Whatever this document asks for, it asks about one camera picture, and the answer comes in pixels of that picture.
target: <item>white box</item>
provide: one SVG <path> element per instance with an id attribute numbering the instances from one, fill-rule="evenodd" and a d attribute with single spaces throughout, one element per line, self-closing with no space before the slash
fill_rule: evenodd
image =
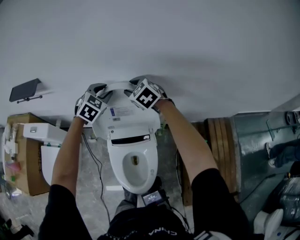
<path id="1" fill-rule="evenodd" d="M 146 78 L 136 87 L 129 96 L 130 101 L 143 110 L 149 109 L 161 98 L 158 87 Z"/>
<path id="2" fill-rule="evenodd" d="M 106 106 L 101 99 L 94 97 L 88 92 L 85 92 L 78 106 L 77 117 L 93 123 L 101 113 L 100 109 L 102 104 Z"/>
<path id="3" fill-rule="evenodd" d="M 65 139 L 67 132 L 49 123 L 25 123 L 23 136 L 41 142 L 59 143 Z"/>

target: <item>black wire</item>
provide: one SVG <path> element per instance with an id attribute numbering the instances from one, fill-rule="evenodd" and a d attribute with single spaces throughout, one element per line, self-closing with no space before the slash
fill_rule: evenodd
<path id="1" fill-rule="evenodd" d="M 176 208 L 171 207 L 171 206 L 170 206 L 170 208 L 173 209 L 173 210 L 175 210 L 176 212 L 178 212 L 178 213 L 181 215 L 181 217 L 182 217 L 182 219 L 183 219 L 183 221 L 184 221 L 184 223 L 185 223 L 185 225 L 186 225 L 186 230 L 187 230 L 187 231 L 191 231 L 191 229 L 190 229 L 190 227 L 189 227 L 189 224 L 188 224 L 187 218 L 184 217 L 184 216 L 183 216 Z"/>
<path id="2" fill-rule="evenodd" d="M 241 202 L 240 204 L 242 204 L 244 201 L 246 201 L 254 192 L 255 190 L 257 190 L 257 188 L 268 178 L 273 178 L 277 175 L 281 175 L 281 174 L 286 174 L 286 172 L 281 172 L 281 173 L 275 173 L 275 174 L 271 174 L 267 177 L 265 177 L 263 180 L 261 180 L 261 182 L 259 184 L 256 185 L 256 187 L 247 195 L 247 197 L 245 197 Z"/>
<path id="3" fill-rule="evenodd" d="M 181 187 L 182 185 L 181 185 L 181 182 L 180 182 L 180 180 L 179 180 L 180 178 L 179 178 L 179 174 L 178 174 L 178 167 L 179 167 L 179 166 L 178 166 L 178 163 L 179 163 L 179 162 L 178 162 L 178 159 L 177 159 L 178 153 L 179 153 L 178 150 L 176 150 L 176 152 L 175 152 L 175 159 L 177 160 L 176 173 L 177 173 L 178 183 L 179 183 L 179 185 L 180 185 L 180 187 Z"/>
<path id="4" fill-rule="evenodd" d="M 17 227 L 20 227 L 20 226 L 22 226 L 22 225 L 18 225 Z M 12 230 L 16 229 L 17 227 L 11 228 L 10 230 L 12 231 Z"/>
<path id="5" fill-rule="evenodd" d="M 98 173 L 99 173 L 99 177 L 100 177 L 100 181 L 101 181 L 101 196 L 100 196 L 100 199 L 101 199 L 101 201 L 102 201 L 102 203 L 103 203 L 103 205 L 104 205 L 104 207 L 105 207 L 106 213 L 107 213 L 108 224 L 110 224 L 111 218 L 110 218 L 110 216 L 109 216 L 109 211 L 108 211 L 108 208 L 107 208 L 107 206 L 106 206 L 106 203 L 105 203 L 105 201 L 104 201 L 104 199 L 103 199 L 103 187 L 104 187 L 104 185 L 103 185 L 103 181 L 102 181 L 102 178 L 101 178 L 101 172 L 102 172 L 102 166 L 103 166 L 103 165 L 102 165 L 102 163 L 99 161 L 99 159 L 96 158 L 96 156 L 94 155 L 94 153 L 93 153 L 92 150 L 90 149 L 90 146 L 89 146 L 89 144 L 88 144 L 88 141 L 86 140 L 85 134 L 83 133 L 82 135 L 83 135 L 83 140 L 84 140 L 84 142 L 85 142 L 85 145 L 87 146 L 87 149 L 88 149 L 88 151 L 89 151 L 91 157 L 93 158 L 93 160 L 94 160 L 94 162 L 96 163 L 97 168 L 98 168 Z"/>
<path id="6" fill-rule="evenodd" d="M 178 183 L 179 183 L 179 185 L 181 187 L 181 201 L 182 201 L 182 207 L 183 207 L 183 211 L 184 211 L 184 216 L 177 209 L 175 209 L 174 207 L 171 207 L 170 205 L 169 206 L 170 206 L 171 209 L 176 210 L 182 216 L 182 219 L 183 219 L 183 221 L 185 223 L 186 230 L 191 232 L 191 229 L 190 229 L 188 221 L 187 221 L 187 213 L 186 213 L 186 210 L 184 208 L 183 194 L 182 194 L 182 184 L 180 183 L 180 180 L 179 180 L 180 178 L 179 178 L 179 174 L 178 174 L 178 163 L 179 163 L 179 161 L 178 161 L 178 154 L 179 154 L 179 151 L 176 150 L 176 152 L 175 152 L 175 159 L 177 160 L 176 173 L 177 173 Z"/>
<path id="7" fill-rule="evenodd" d="M 296 231 L 298 231 L 300 228 L 295 228 L 294 230 L 290 231 L 284 238 L 283 240 L 286 240 L 288 237 L 290 237 L 291 235 L 293 235 Z"/>

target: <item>electrical cable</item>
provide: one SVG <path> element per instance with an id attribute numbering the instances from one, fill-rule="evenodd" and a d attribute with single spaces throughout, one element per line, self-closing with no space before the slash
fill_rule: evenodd
<path id="1" fill-rule="evenodd" d="M 178 174 L 178 158 L 177 158 L 178 153 L 179 153 L 179 151 L 176 150 L 176 152 L 175 152 L 175 159 L 176 159 L 176 174 L 177 174 L 178 184 L 180 185 L 180 195 L 181 195 L 181 201 L 182 201 L 182 207 L 183 207 L 183 211 L 184 211 L 184 216 L 183 216 L 177 209 L 175 209 L 175 208 L 174 208 L 174 209 L 182 216 L 183 221 L 184 221 L 184 223 L 185 223 L 185 228 L 186 228 L 187 232 L 192 233 L 192 232 L 191 232 L 191 229 L 190 229 L 190 227 L 189 227 L 188 221 L 187 221 L 187 213 L 186 213 L 186 210 L 185 210 L 185 207 L 184 207 L 183 195 L 182 195 L 182 184 L 181 184 L 180 181 L 179 181 L 179 174 Z"/>
<path id="2" fill-rule="evenodd" d="M 185 224 L 186 231 L 187 231 L 187 232 L 191 232 L 191 229 L 190 229 L 190 227 L 189 227 L 187 218 L 184 217 L 184 216 L 183 216 L 176 208 L 171 207 L 171 206 L 170 206 L 170 208 L 173 209 L 173 210 L 175 210 L 176 212 L 178 212 L 178 213 L 181 215 L 181 217 L 182 217 L 182 219 L 183 219 L 183 221 L 184 221 L 184 224 Z"/>
<path id="3" fill-rule="evenodd" d="M 281 174 L 287 174 L 286 172 L 281 172 L 281 173 L 275 173 L 275 174 L 271 174 L 269 176 L 266 176 L 263 180 L 260 181 L 259 184 L 256 185 L 256 187 L 240 202 L 240 204 L 242 204 L 244 201 L 246 201 L 256 190 L 257 188 L 268 178 L 273 178 L 277 175 L 281 175 Z"/>
<path id="4" fill-rule="evenodd" d="M 102 178 L 101 178 L 101 172 L 102 172 L 102 166 L 103 166 L 103 165 L 102 165 L 102 163 L 99 161 L 99 159 L 96 158 L 96 156 L 94 155 L 94 153 L 93 153 L 92 150 L 90 149 L 90 146 L 89 146 L 89 144 L 88 144 L 88 141 L 87 141 L 87 139 L 86 139 L 85 134 L 83 133 L 82 135 L 83 135 L 83 140 L 84 140 L 84 142 L 85 142 L 85 145 L 86 145 L 86 147 L 87 147 L 87 149 L 88 149 L 88 151 L 89 151 L 91 157 L 93 158 L 93 160 L 94 160 L 94 162 L 96 163 L 97 168 L 98 168 L 99 178 L 100 178 L 100 181 L 101 181 L 101 196 L 100 196 L 100 199 L 101 199 L 101 201 L 102 201 L 102 203 L 103 203 L 103 205 L 104 205 L 104 207 L 105 207 L 106 213 L 107 213 L 108 224 L 110 224 L 111 219 L 110 219 L 110 216 L 109 216 L 109 211 L 108 211 L 108 208 L 107 208 L 107 206 L 106 206 L 106 203 L 105 203 L 105 201 L 104 201 L 104 199 L 103 199 L 103 188 L 104 188 L 104 185 L 103 185 L 103 181 L 102 181 Z"/>
<path id="5" fill-rule="evenodd" d="M 22 226 L 22 225 L 18 225 L 17 227 L 11 228 L 10 230 L 12 231 L 12 230 L 14 230 L 14 229 L 16 229 L 16 228 L 18 228 L 20 226 Z"/>

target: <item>human arm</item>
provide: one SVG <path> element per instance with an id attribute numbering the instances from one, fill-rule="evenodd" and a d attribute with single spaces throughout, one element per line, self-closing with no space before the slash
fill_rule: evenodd
<path id="1" fill-rule="evenodd" d="M 73 119 L 56 157 L 45 217 L 38 239 L 91 239 L 75 201 L 84 120 Z"/>
<path id="2" fill-rule="evenodd" d="M 189 176 L 195 238 L 203 231 L 215 231 L 232 240 L 248 239 L 248 219 L 229 193 L 205 140 L 172 102 L 160 100 L 156 107 L 170 128 Z"/>
<path id="3" fill-rule="evenodd" d="M 61 185 L 75 196 L 78 175 L 79 148 L 84 120 L 75 117 L 56 157 L 51 185 Z"/>
<path id="4" fill-rule="evenodd" d="M 163 114 L 176 143 L 178 151 L 187 169 L 189 181 L 201 172 L 210 168 L 218 168 L 209 146 L 181 114 L 175 105 L 168 100 L 160 100 L 156 107 Z"/>

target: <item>cardboard box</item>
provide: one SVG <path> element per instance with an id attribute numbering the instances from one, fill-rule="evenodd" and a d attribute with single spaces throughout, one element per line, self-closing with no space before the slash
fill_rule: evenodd
<path id="1" fill-rule="evenodd" d="M 34 123 L 45 122 L 42 119 L 34 116 L 31 113 L 10 116 L 7 123 L 11 126 L 14 123 Z M 19 124 L 18 132 L 16 135 L 16 143 L 18 143 L 18 154 L 15 158 L 21 165 L 21 170 L 15 172 L 5 167 L 6 175 L 10 178 L 15 176 L 15 182 L 9 183 L 22 190 L 22 192 L 30 196 L 49 192 L 50 186 L 47 184 L 42 173 L 42 156 L 41 146 L 42 142 L 23 137 L 24 126 Z M 10 155 L 5 153 L 5 161 L 10 160 Z"/>

